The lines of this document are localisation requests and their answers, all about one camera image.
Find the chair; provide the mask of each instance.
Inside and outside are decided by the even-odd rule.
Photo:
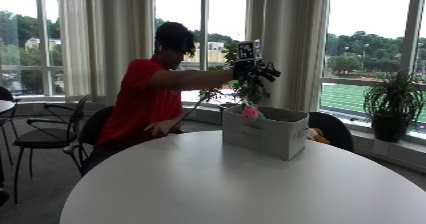
[[[7,137],[6,130],[4,130],[4,125],[6,125],[6,123],[11,122],[14,133],[15,133],[15,138],[18,138],[14,117],[15,117],[15,112],[16,112],[16,104],[20,101],[20,99],[16,99],[14,97],[12,93],[10,92],[10,90],[6,87],[0,86],[0,100],[15,102],[15,107],[12,108],[12,110],[10,110],[7,112],[7,116],[0,117],[0,127],[2,127],[2,132],[3,132],[4,144],[6,144],[7,151],[8,151],[10,163],[11,163],[11,166],[14,166],[14,160],[12,160],[11,150],[10,150],[10,142],[8,142],[8,137]]]
[[[3,206],[4,203],[10,200],[10,193],[0,188],[0,207]]]
[[[18,177],[19,177],[19,167],[22,163],[24,149],[30,148],[30,176],[34,177],[32,173],[32,153],[34,149],[55,149],[64,148],[71,145],[71,143],[79,137],[79,122],[84,117],[83,109],[87,100],[91,98],[91,94],[85,95],[75,109],[56,105],[46,104],[44,107],[47,110],[50,108],[60,108],[68,111],[72,111],[69,120],[65,121],[63,118],[60,120],[55,119],[43,119],[43,118],[30,118],[27,123],[36,128],[36,130],[27,132],[15,140],[14,145],[20,147],[20,153],[18,158],[18,166],[15,170],[15,204],[18,205]],[[42,127],[46,124],[55,124],[55,127]]]
[[[64,147],[64,153],[71,155],[71,157],[77,165],[80,174],[81,174],[81,163],[84,161],[83,154],[85,155],[85,157],[88,157],[88,154],[84,150],[83,144],[95,145],[95,143],[97,142],[99,136],[100,136],[103,128],[104,128],[104,124],[109,118],[109,115],[111,115],[113,109],[115,109],[115,106],[108,106],[93,113],[93,115],[88,118],[88,120],[85,121],[85,123],[83,125],[79,139],[77,139],[79,145],[72,145],[72,146]],[[79,162],[75,157],[75,150],[76,149],[79,149]]]
[[[309,127],[320,128],[330,144],[354,152],[354,143],[345,123],[334,116],[321,112],[309,112]]]

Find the cardboard box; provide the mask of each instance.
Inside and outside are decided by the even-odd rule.
[[[308,135],[308,113],[260,106],[265,119],[247,122],[243,107],[223,113],[223,141],[252,151],[290,160],[302,150]]]

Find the pink object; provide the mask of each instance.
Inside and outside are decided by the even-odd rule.
[[[247,105],[243,111],[244,119],[247,121],[256,121],[259,118],[264,118],[264,114],[255,106]]]

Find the curtain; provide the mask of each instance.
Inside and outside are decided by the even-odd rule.
[[[65,100],[113,105],[127,64],[153,53],[153,0],[59,0]]]
[[[265,0],[248,0],[247,2],[245,38],[247,40],[261,40],[264,34]]]
[[[65,101],[76,101],[91,92],[85,0],[60,0],[59,5]]]
[[[300,111],[318,108],[329,0],[248,0],[248,39],[261,39],[263,59],[281,77],[265,81],[264,105]]]

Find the red t-shirt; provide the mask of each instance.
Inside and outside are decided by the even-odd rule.
[[[183,113],[180,91],[151,89],[148,81],[163,70],[159,59],[136,59],[129,63],[121,81],[116,107],[105,123],[97,148],[124,149],[155,139],[144,128],[173,119]]]

